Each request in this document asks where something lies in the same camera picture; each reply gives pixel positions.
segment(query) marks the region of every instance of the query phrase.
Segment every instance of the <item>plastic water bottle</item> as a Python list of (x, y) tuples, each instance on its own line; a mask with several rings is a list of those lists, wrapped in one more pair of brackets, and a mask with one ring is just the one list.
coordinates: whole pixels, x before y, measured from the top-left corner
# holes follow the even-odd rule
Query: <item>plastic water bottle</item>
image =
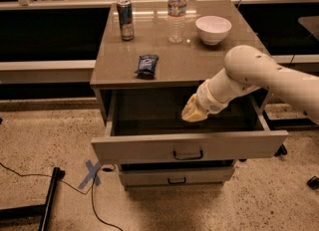
[(168, 0), (168, 39), (181, 43), (186, 15), (186, 0)]

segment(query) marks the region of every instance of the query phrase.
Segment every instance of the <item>drawer front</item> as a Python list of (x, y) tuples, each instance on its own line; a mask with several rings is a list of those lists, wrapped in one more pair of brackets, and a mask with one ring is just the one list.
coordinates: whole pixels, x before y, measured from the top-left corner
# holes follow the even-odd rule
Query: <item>drawer front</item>
[(120, 180), (124, 187), (204, 184), (227, 181), (233, 172), (233, 166), (197, 170), (121, 171)]
[(272, 157), (287, 131), (104, 136), (92, 145), (101, 164)]

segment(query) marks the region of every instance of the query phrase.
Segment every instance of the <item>bottle label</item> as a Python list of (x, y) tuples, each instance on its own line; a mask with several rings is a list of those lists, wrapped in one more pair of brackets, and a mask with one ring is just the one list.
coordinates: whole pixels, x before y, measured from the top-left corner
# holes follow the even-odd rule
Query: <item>bottle label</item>
[(186, 0), (168, 0), (168, 15), (180, 17), (186, 14)]

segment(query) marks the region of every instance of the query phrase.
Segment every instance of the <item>white bowl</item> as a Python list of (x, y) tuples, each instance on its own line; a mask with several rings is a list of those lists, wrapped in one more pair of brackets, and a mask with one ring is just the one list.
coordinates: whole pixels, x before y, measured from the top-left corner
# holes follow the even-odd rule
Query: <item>white bowl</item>
[(226, 38), (231, 23), (221, 17), (204, 16), (196, 20), (196, 28), (199, 38), (207, 45), (216, 45)]

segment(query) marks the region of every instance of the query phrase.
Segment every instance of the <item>desk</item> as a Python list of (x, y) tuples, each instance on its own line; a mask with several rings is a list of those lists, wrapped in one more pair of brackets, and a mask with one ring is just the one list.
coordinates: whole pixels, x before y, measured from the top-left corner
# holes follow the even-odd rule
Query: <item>desk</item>
[[(117, 164), (122, 185), (176, 185), (229, 180), (234, 159), (271, 157), (287, 132), (270, 131), (253, 98), (240, 98), (219, 115), (187, 123), (180, 113), (198, 85), (222, 69), (237, 45), (267, 53), (230, 1), (189, 1), (184, 41), (167, 39), (165, 2), (134, 3), (135, 38), (122, 41), (113, 5), (91, 78), (105, 136), (92, 145), (101, 164)], [(232, 29), (216, 46), (198, 38), (197, 18), (228, 19)], [(139, 56), (159, 55), (153, 80), (137, 78)]]

